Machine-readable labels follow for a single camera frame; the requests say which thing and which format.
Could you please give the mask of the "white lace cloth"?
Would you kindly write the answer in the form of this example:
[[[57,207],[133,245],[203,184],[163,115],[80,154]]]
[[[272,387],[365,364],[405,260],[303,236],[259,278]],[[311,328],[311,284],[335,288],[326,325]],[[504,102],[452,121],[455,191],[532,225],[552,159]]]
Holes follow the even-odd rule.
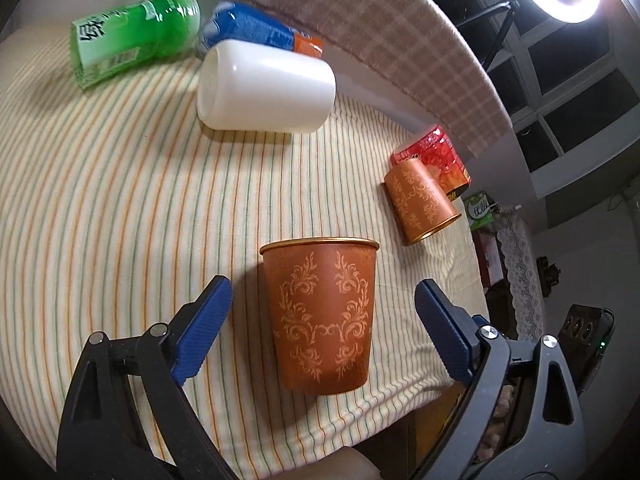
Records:
[[[500,218],[497,240],[509,282],[518,339],[537,341],[546,332],[546,326],[532,233],[526,222],[512,212]]]

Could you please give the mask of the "orange patterned cup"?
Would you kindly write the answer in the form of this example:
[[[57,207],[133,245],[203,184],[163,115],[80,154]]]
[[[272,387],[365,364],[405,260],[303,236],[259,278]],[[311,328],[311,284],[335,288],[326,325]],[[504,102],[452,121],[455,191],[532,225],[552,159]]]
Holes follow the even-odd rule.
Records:
[[[384,177],[408,245],[456,222],[461,214],[418,158],[400,162]]]
[[[367,382],[379,249],[357,237],[279,240],[259,249],[285,388],[333,396]]]

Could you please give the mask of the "striped yellow table cloth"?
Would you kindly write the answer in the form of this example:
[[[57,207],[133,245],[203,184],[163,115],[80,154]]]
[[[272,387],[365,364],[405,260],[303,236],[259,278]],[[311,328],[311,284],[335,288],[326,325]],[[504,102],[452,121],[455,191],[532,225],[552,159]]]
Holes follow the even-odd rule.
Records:
[[[241,478],[321,460],[449,386],[414,288],[432,278],[454,304],[487,306],[464,220],[401,240],[382,187],[400,125],[339,96],[313,134],[208,130],[197,58],[85,91],[69,32],[32,26],[1,47],[1,394],[45,460],[88,336],[139,335],[217,274],[234,303],[186,394]],[[274,357],[259,249],[312,236],[380,244],[369,379],[340,396],[285,390]]]

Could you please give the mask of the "lying orange patterned cup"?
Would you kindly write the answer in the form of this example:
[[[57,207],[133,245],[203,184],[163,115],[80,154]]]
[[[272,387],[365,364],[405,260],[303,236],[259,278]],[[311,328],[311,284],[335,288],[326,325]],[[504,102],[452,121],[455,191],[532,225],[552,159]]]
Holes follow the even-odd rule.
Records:
[[[418,158],[400,162],[384,177],[408,245],[456,222],[461,214]]]

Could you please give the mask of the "black power strip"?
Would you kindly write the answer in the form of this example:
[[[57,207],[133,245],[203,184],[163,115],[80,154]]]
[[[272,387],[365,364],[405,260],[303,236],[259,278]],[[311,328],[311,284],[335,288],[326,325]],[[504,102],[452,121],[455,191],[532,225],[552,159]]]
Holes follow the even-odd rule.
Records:
[[[573,304],[558,333],[558,341],[578,394],[586,392],[602,363],[615,330],[610,309]]]

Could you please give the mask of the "beige plaid sofa cover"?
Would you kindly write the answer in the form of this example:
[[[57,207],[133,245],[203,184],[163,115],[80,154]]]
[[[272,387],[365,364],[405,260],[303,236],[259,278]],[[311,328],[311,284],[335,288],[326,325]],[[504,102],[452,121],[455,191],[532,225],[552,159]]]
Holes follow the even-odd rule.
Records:
[[[513,130],[495,86],[433,0],[246,0],[314,32],[435,116],[473,154]]]

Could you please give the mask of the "green drink bottle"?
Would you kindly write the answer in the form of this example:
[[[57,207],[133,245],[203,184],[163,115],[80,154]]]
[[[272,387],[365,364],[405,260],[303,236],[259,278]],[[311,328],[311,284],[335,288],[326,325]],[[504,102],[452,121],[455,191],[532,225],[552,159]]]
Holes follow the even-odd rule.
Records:
[[[196,0],[142,0],[70,24],[70,65],[87,89],[124,70],[192,47],[201,25]]]

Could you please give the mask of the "white plastic cup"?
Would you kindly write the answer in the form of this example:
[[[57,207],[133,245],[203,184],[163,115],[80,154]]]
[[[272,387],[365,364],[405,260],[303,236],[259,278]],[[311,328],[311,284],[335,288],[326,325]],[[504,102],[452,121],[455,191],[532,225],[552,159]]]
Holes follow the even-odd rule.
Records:
[[[214,130],[313,133],[335,96],[334,71],[320,58],[224,40],[201,65],[196,111]]]

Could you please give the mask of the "red snack canister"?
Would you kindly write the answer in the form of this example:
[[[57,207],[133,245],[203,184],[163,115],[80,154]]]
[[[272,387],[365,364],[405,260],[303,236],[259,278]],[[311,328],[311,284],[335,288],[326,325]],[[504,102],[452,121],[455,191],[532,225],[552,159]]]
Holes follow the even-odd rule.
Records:
[[[396,166],[409,158],[420,159],[450,200],[461,196],[472,182],[454,144],[440,125],[429,125],[398,145],[390,154],[390,163]]]

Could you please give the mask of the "green paper bag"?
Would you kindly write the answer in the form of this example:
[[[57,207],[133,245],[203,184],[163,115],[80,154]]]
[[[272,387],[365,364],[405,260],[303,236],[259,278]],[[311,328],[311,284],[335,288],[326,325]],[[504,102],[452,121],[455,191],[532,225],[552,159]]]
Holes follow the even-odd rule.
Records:
[[[476,231],[495,221],[499,204],[486,192],[478,192],[463,201],[469,228]]]

